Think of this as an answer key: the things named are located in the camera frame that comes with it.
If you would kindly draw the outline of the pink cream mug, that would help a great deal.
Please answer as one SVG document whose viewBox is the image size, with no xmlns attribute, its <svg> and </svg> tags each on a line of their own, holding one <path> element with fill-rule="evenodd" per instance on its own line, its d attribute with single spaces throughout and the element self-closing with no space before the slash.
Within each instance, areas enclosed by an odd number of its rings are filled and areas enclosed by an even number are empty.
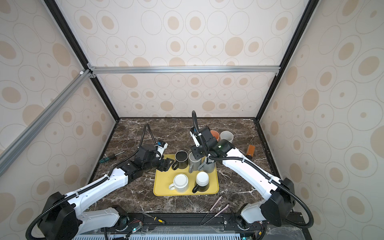
<svg viewBox="0 0 384 240">
<path fill-rule="evenodd" d="M 220 139 L 220 134 L 219 134 L 217 131 L 211 130 L 211 134 L 213 135 L 213 137 L 215 137 L 215 139 L 216 139 L 217 141 L 219 141 L 219 139 Z"/>
</svg>

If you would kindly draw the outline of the white speckled mug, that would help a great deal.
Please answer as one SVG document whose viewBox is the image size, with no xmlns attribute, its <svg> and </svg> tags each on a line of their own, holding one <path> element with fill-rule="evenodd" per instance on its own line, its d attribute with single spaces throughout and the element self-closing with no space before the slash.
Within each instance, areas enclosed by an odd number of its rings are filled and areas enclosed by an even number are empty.
<svg viewBox="0 0 384 240">
<path fill-rule="evenodd" d="M 226 140 L 226 141 L 232 143 L 234 140 L 234 135 L 230 131 L 223 131 L 220 133 L 220 141 L 221 140 Z"/>
</svg>

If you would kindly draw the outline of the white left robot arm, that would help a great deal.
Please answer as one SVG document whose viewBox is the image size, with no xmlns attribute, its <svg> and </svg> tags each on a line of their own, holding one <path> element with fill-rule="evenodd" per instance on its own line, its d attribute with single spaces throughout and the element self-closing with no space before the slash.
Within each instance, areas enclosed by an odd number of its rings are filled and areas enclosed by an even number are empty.
<svg viewBox="0 0 384 240">
<path fill-rule="evenodd" d="M 35 239 L 32 235 L 35 226 L 43 233 L 45 240 L 71 240 L 84 232 L 115 226 L 123 217 L 118 207 L 87 214 L 85 210 L 109 193 L 140 178 L 146 171 L 168 171 L 173 160 L 163 157 L 167 147 L 164 141 L 140 146 L 132 157 L 122 161 L 102 178 L 64 195 L 60 192 L 52 194 L 43 212 L 28 226 L 26 239 Z"/>
</svg>

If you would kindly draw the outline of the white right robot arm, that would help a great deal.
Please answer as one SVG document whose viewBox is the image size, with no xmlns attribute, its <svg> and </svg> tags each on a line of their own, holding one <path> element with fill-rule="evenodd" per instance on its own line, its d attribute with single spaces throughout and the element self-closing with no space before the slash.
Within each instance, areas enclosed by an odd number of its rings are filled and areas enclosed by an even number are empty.
<svg viewBox="0 0 384 240">
<path fill-rule="evenodd" d="M 206 157 L 209 163 L 222 163 L 239 174 L 262 196 L 263 200 L 245 204 L 236 213 L 235 219 L 241 229 L 247 229 L 258 221 L 268 221 L 277 227 L 284 222 L 303 229 L 313 226 L 314 216 L 309 207 L 295 195 L 294 184 L 291 180 L 288 178 L 281 180 L 264 171 L 229 141 L 217 141 L 208 127 L 201 129 L 192 127 L 190 135 L 194 141 L 194 145 L 191 147 L 194 157 Z M 288 215 L 296 203 L 303 207 L 309 217 L 306 224 L 288 219 Z"/>
</svg>

